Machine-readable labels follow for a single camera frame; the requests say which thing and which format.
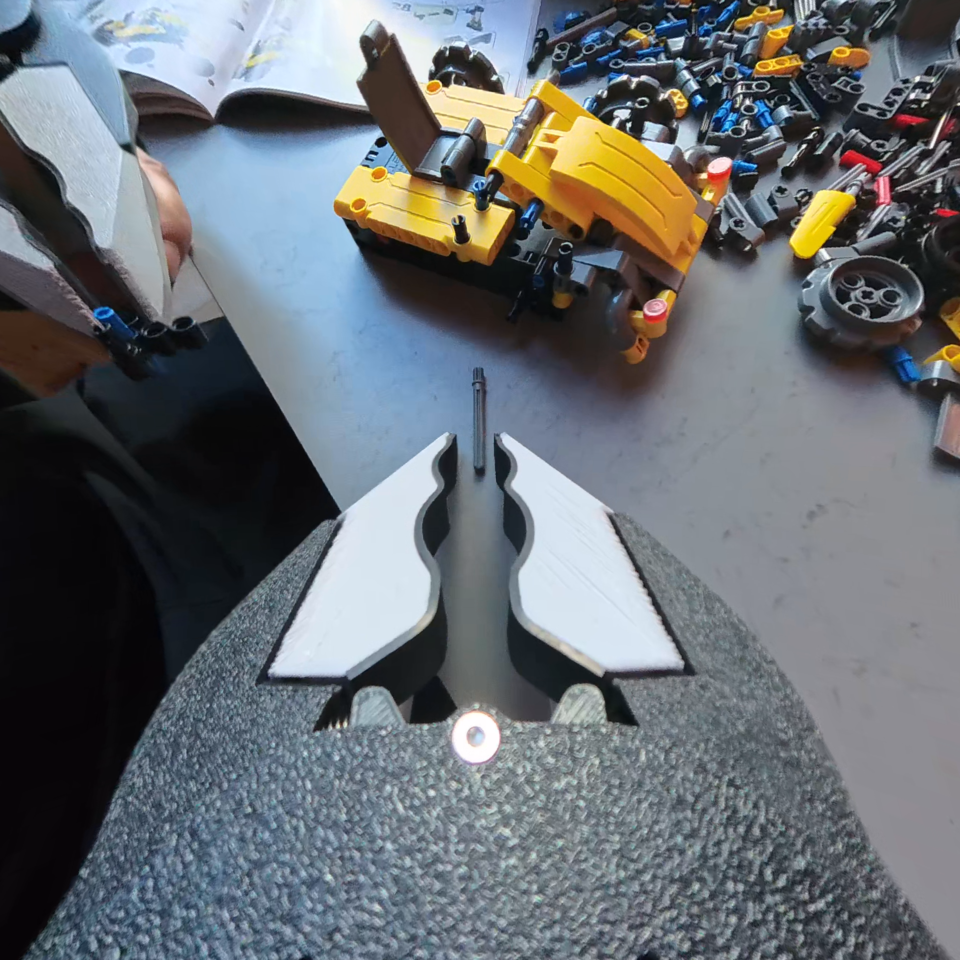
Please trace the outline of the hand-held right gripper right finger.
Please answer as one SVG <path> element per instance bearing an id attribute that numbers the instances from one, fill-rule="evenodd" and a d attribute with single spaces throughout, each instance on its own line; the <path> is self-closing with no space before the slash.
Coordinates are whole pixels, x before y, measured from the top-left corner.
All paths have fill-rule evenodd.
<path id="1" fill-rule="evenodd" d="M 513 436 L 496 436 L 510 656 L 532 681 L 682 674 L 686 662 L 612 510 Z"/>

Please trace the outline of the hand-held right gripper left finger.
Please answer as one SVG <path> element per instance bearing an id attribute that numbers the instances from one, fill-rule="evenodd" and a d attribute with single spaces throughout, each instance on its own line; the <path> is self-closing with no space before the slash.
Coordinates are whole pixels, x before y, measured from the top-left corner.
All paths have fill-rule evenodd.
<path id="1" fill-rule="evenodd" d="M 438 548 L 450 532 L 457 438 L 439 436 L 346 509 L 261 679 L 425 686 L 447 652 Z"/>

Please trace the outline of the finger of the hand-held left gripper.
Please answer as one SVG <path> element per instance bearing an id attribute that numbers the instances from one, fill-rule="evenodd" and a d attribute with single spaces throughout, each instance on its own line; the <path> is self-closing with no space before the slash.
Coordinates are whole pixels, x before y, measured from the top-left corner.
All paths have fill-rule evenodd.
<path id="1" fill-rule="evenodd" d="M 109 340 L 94 318 L 114 306 L 114 285 L 99 262 L 85 253 L 59 257 L 26 218 L 1 199 L 2 292 L 24 309 L 88 337 Z"/>
<path id="2" fill-rule="evenodd" d="M 8 157 L 53 179 L 52 204 L 30 224 L 71 254 L 90 253 L 121 303 L 150 323 L 170 319 L 161 217 L 135 149 L 124 147 L 65 64 L 21 66 L 1 85 Z"/>

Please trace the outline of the black brick connector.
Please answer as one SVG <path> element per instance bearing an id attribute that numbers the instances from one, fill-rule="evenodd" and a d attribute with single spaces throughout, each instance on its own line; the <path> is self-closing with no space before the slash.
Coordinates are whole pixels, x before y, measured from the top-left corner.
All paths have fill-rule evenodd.
<path id="1" fill-rule="evenodd" d="M 185 351 L 198 351 L 209 342 L 201 323 L 190 315 L 173 318 L 169 323 L 148 321 L 134 315 L 119 314 L 134 330 L 133 340 L 118 340 L 118 358 L 147 366 L 156 358 L 172 357 Z"/>

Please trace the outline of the yellow toy brick vehicle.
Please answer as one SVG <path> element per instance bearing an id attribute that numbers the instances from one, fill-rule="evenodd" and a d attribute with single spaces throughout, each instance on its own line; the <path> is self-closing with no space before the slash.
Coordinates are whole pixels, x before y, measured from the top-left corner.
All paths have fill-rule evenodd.
<path id="1" fill-rule="evenodd" d="M 662 337 L 721 211 L 727 155 L 676 143 L 680 92 L 612 81 L 586 108 L 547 79 L 524 100 L 415 79 L 371 20 L 358 89 L 380 135 L 333 202 L 359 248 L 560 320 L 596 287 L 629 364 Z"/>

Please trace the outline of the grey desk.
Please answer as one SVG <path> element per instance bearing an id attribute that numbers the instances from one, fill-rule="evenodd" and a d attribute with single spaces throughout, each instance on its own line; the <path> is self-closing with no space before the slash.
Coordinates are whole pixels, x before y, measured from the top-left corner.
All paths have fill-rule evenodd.
<path id="1" fill-rule="evenodd" d="M 624 363 L 588 318 L 505 320 L 497 296 L 366 258 L 333 199 L 375 138 L 355 114 L 242 99 L 142 132 L 193 219 L 195 259 L 340 508 L 458 436 L 439 552 L 458 706 L 548 702 L 507 650 L 502 493 L 472 465 L 506 431 L 635 519 L 719 594 L 806 702 L 871 841 L 958 958 L 958 471 L 937 411 L 798 326 L 783 237 L 698 255 L 664 337 Z"/>

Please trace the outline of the person's left hand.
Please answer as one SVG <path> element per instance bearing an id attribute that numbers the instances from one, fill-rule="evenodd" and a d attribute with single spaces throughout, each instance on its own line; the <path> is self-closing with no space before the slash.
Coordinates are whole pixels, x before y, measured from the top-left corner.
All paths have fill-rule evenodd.
<path id="1" fill-rule="evenodd" d="M 142 172 L 153 191 L 171 283 L 175 283 L 193 248 L 193 224 L 179 187 L 166 166 L 140 147 Z"/>

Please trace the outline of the person's legs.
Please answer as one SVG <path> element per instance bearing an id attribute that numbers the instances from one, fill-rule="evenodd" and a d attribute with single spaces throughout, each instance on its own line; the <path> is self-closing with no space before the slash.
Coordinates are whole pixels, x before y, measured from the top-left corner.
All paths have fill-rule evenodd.
<path id="1" fill-rule="evenodd" d="M 151 715 L 339 506 L 225 318 L 142 381 L 2 370 L 2 958 L 46 926 Z"/>

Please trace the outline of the building instruction booklet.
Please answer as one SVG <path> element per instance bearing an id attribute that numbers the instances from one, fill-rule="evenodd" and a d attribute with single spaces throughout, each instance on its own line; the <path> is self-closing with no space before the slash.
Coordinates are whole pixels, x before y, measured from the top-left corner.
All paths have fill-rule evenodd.
<path id="1" fill-rule="evenodd" d="M 359 38 L 380 22 L 422 83 L 516 92 L 540 2 L 93 1 L 81 26 L 109 54 L 141 116 L 214 122 L 239 97 L 279 95 L 366 112 Z"/>

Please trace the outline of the pile of loose toy bricks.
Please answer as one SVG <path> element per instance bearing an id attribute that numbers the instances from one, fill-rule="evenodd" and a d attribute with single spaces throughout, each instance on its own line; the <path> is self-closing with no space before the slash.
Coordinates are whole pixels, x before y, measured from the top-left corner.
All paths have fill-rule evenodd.
<path id="1" fill-rule="evenodd" d="M 701 145 L 739 147 L 708 228 L 682 334 L 691 366 L 731 361 L 790 407 L 790 363 L 844 390 L 822 419 L 884 378 L 937 415 L 931 455 L 958 464 L 958 2 L 794 2 L 792 78 L 718 94 Z"/>

